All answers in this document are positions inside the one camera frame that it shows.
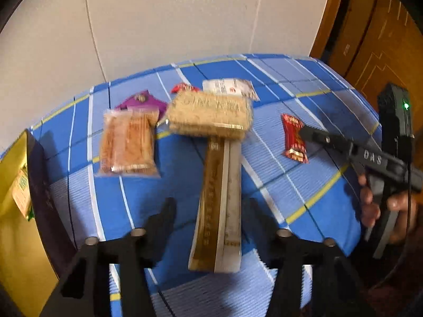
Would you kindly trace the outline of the rice cracker packet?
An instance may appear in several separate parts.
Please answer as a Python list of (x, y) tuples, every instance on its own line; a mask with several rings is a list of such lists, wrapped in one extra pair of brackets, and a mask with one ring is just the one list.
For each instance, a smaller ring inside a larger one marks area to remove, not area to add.
[(164, 122), (175, 134), (242, 140), (252, 127), (252, 104), (243, 96), (182, 91), (168, 104)]

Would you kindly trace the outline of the wooden door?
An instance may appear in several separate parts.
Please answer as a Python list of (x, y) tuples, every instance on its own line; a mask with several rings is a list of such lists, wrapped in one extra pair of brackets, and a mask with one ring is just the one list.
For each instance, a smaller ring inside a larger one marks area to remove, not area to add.
[(422, 112), (422, 33), (400, 0), (327, 0), (310, 55), (376, 105), (392, 82)]

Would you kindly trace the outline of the red snack packet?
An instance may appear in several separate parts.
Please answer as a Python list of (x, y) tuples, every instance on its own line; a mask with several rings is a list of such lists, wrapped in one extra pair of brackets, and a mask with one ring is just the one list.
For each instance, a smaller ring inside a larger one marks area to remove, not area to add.
[(305, 141), (299, 134), (304, 126), (303, 122), (288, 114), (282, 114), (281, 121), (285, 133), (285, 157), (300, 163), (308, 163)]

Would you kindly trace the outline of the white brown snack pouch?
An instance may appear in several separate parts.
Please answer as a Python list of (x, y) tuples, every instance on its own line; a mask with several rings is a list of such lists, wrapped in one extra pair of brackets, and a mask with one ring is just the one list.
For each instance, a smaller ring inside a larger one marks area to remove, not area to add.
[(217, 95), (243, 96), (252, 101), (260, 101), (251, 81), (238, 78), (204, 80), (202, 89)]

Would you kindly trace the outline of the purple snack packet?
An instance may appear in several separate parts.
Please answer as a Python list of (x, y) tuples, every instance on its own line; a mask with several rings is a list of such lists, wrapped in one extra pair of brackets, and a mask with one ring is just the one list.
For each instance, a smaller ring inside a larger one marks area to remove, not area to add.
[(144, 109), (144, 110), (155, 110), (159, 111), (158, 119), (165, 115), (167, 110), (167, 103), (159, 99), (156, 99), (149, 93), (148, 90), (138, 92), (115, 107), (116, 110), (129, 110), (129, 109)]

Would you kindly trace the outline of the clear orange biscuit packet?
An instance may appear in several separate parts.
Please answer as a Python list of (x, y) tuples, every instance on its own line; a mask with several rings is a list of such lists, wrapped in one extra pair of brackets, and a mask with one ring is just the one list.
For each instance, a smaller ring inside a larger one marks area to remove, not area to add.
[(159, 176), (155, 164), (158, 108), (107, 110), (99, 150), (99, 176)]

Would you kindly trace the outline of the blue plaid tablecloth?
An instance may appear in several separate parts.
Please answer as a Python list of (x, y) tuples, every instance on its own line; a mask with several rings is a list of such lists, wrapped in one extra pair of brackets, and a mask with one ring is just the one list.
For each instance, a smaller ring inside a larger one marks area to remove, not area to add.
[(25, 316), (371, 316), (348, 264), (374, 108), (317, 59), (94, 86), (1, 157), (1, 297)]

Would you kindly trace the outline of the green cracker packet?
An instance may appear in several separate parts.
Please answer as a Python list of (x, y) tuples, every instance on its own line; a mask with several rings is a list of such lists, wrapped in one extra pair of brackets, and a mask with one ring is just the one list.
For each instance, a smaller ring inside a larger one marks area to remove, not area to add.
[(23, 217), (30, 221), (34, 217), (29, 189), (29, 177), (27, 167), (21, 167), (14, 179), (11, 196)]

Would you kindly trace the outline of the long brown white snack bar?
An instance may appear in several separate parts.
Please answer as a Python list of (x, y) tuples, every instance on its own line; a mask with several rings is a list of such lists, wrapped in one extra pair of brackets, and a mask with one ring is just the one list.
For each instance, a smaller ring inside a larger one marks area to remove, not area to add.
[(211, 137), (188, 269), (236, 273), (242, 258), (241, 142)]

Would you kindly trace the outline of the gold tin box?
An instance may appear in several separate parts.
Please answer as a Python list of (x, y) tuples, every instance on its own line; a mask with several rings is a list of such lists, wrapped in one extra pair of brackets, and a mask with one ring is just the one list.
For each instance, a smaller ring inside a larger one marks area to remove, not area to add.
[[(11, 196), (24, 165), (30, 221)], [(24, 130), (1, 158), (1, 315), (38, 316), (76, 252), (49, 191), (44, 148)]]

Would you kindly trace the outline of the small red candy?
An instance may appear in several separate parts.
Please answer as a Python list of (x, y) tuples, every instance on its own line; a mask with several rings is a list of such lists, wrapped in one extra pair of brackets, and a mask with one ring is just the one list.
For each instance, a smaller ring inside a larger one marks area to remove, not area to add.
[(171, 94), (178, 94), (178, 93), (183, 92), (183, 91), (198, 92), (198, 91), (200, 91), (200, 89), (193, 86), (193, 85), (187, 84), (185, 82), (181, 82), (181, 83), (175, 85), (172, 88)]

